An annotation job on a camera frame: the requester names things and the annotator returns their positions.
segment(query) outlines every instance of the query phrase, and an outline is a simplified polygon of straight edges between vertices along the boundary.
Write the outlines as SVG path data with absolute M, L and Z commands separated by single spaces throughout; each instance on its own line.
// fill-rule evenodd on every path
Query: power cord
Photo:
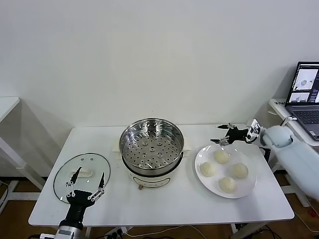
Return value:
M 285 126 L 289 121 L 297 120 L 294 116 L 286 117 L 280 124 L 280 126 Z
M 262 233 L 262 232 L 270 232 L 272 234 L 272 236 L 273 236 L 273 239 L 276 239 L 276 238 L 282 239 L 277 233 L 275 233 L 273 230 L 271 230 L 271 228 L 269 226 L 265 225 L 265 227 L 267 229 L 262 229 L 261 228 L 259 231 L 255 232 L 255 233 L 252 233 L 249 236 L 245 237 L 245 239 L 252 239 L 254 235 L 257 235 L 257 234 Z
M 128 235 L 129 237 L 133 237 L 133 238 L 135 238 L 135 237 L 142 237 L 142 236 L 148 236 L 148 235 L 160 234 L 160 233 L 164 233 L 164 232 L 167 232 L 167 231 L 169 231 L 169 230 L 173 230 L 173 229 L 177 229 L 177 228 L 181 228 L 181 227 L 183 227 L 183 226 L 178 226 L 178 227 L 175 227 L 175 228 L 169 228 L 169 229 L 166 229 L 166 230 L 164 230 L 164 231 L 157 232 L 157 233 L 146 233 L 146 234 L 142 234 L 142 235 L 135 235 L 135 236 L 130 235 L 130 234 L 128 234 L 128 233 L 125 233 L 125 234 L 126 234 L 126 235 Z
M 193 229 L 195 229 L 204 239 L 207 239 L 207 238 L 205 237 L 205 235 L 204 235 L 199 229 L 197 229 L 196 227 L 194 227 L 194 226 L 192 226 L 192 225 L 189 225 L 189 226 L 192 227 Z M 143 237 L 143 236 L 148 236 L 148 235 L 160 234 L 160 233 L 164 233 L 164 232 L 167 232 L 167 231 L 169 231 L 169 230 L 173 230 L 173 229 L 177 229 L 177 228 L 181 228 L 181 227 L 184 227 L 184 226 L 178 226 L 178 227 L 169 228 L 169 229 L 166 229 L 166 230 L 163 230 L 163 231 L 160 231 L 160 232 L 156 232 L 156 233 L 146 233 L 146 234 L 142 234 L 142 235 L 130 235 L 130 234 L 128 234 L 127 232 L 126 232 L 125 234 L 128 235 L 129 237 L 135 238 L 135 237 Z M 117 230 L 117 235 L 119 235 L 119 236 L 122 238 L 122 234 L 123 234 L 122 230 L 121 230 L 121 229 L 118 229 L 118 230 Z M 113 233 L 111 236 L 108 236 L 107 239 L 113 239 L 113 238 L 115 239 L 117 235 L 116 235 L 116 233 Z M 95 239 L 104 238 L 104 237 L 106 237 L 106 236 L 107 236 L 107 235 L 103 235 L 103 236 L 97 237 L 97 238 L 95 238 Z M 171 238 L 171 237 L 162 237 L 162 238 L 145 237 L 145 238 L 143 238 L 143 239 L 173 239 L 173 238 Z
M 308 227 L 308 225 L 304 222 L 304 220 L 301 219 L 301 217 L 294 211 L 294 213 L 297 215 L 297 217 L 303 222 L 303 224 L 308 228 L 308 230 L 312 233 L 319 233 L 318 231 L 313 231 Z
M 28 239 L 31 239 L 31 238 L 40 238 L 40 234 L 34 234 L 34 235 L 31 235 L 28 237 Z
M 6 193 L 5 193 L 5 197 L 4 197 L 4 200 L 3 200 L 3 202 L 0 204 L 0 207 L 2 206 L 2 204 L 6 201 L 6 198 L 8 197 L 8 192 L 9 192 L 9 184 L 7 184 L 7 183 L 4 183 L 4 182 L 0 182 L 0 183 L 2 183 L 3 185 L 5 185 L 6 186 Z
M 161 238 L 146 237 L 146 238 L 143 238 L 143 239 L 174 239 L 174 238 L 171 238 L 171 237 L 161 237 Z

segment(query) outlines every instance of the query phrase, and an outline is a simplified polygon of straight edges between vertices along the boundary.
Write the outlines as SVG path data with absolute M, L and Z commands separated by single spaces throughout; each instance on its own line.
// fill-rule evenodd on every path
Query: white tabletop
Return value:
M 19 103 L 18 97 L 0 97 L 0 122 Z
M 291 116 L 291 114 L 286 110 L 285 103 L 286 99 L 271 99 L 269 101 L 269 105 L 282 119 Z M 287 126 L 300 140 L 304 141 L 310 146 L 319 146 L 319 141 L 315 141 L 312 137 L 310 137 L 310 135 L 297 121 L 290 121 L 289 123 L 287 123 Z
M 258 174 L 253 192 L 240 199 L 226 199 L 208 191 L 194 174 L 197 152 L 223 137 L 226 130 L 215 125 L 180 125 L 191 145 L 189 157 L 176 169 L 172 181 L 158 189 L 138 190 L 112 147 L 125 127 L 77 127 L 72 129 L 29 218 L 31 225 L 57 226 L 68 211 L 53 192 L 59 168 L 75 155 L 95 152 L 111 166 L 105 194 L 85 212 L 83 225 L 142 226 L 226 224 L 287 220 L 294 217 L 283 191 L 255 145 L 243 143 L 241 150 L 253 158 Z

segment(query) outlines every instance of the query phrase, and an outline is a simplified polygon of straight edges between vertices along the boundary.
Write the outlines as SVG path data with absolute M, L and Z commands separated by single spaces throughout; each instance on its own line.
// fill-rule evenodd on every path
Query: glass pot lid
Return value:
M 79 167 L 82 168 L 73 189 L 94 193 L 99 187 L 103 173 L 104 185 L 110 179 L 110 164 L 103 156 L 95 153 L 85 153 L 75 156 L 60 168 L 53 182 L 53 190 L 56 197 L 65 203 L 68 203 L 66 195 L 70 192 L 70 188 L 66 187 L 65 183 L 70 182 L 72 175 Z

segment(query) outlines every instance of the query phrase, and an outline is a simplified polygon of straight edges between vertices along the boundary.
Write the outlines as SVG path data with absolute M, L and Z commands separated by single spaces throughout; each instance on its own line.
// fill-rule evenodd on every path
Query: white plate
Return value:
M 226 164 L 218 163 L 213 153 L 214 151 L 224 149 L 228 154 L 230 154 L 229 162 Z M 217 167 L 216 174 L 212 177 L 204 176 L 200 171 L 200 165 L 204 162 L 210 162 L 215 164 Z M 238 179 L 232 175 L 232 166 L 236 163 L 243 163 L 248 168 L 248 177 L 245 179 Z M 225 197 L 225 198 L 241 198 L 250 194 L 254 189 L 257 183 L 257 176 L 254 169 L 253 162 L 249 157 L 247 157 L 244 153 L 240 152 L 233 145 L 229 145 L 226 147 L 221 147 L 217 144 L 208 145 L 203 148 L 195 158 L 195 171 L 204 186 L 209 189 L 211 192 Z M 218 180 L 223 177 L 232 177 L 236 181 L 237 189 L 234 193 L 225 193 L 219 187 Z

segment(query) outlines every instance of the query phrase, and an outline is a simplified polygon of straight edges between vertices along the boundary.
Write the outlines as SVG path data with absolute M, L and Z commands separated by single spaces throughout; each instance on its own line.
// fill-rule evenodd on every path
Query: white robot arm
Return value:
M 277 125 L 265 129 L 254 119 L 247 129 L 238 129 L 231 124 L 219 128 L 228 129 L 226 136 L 211 141 L 222 146 L 236 140 L 252 143 L 259 138 L 263 145 L 274 151 L 278 162 L 304 193 L 319 200 L 319 154 L 297 139 L 288 127 Z
M 319 200 L 319 154 L 301 142 L 286 126 L 264 131 L 262 141 L 305 194 Z

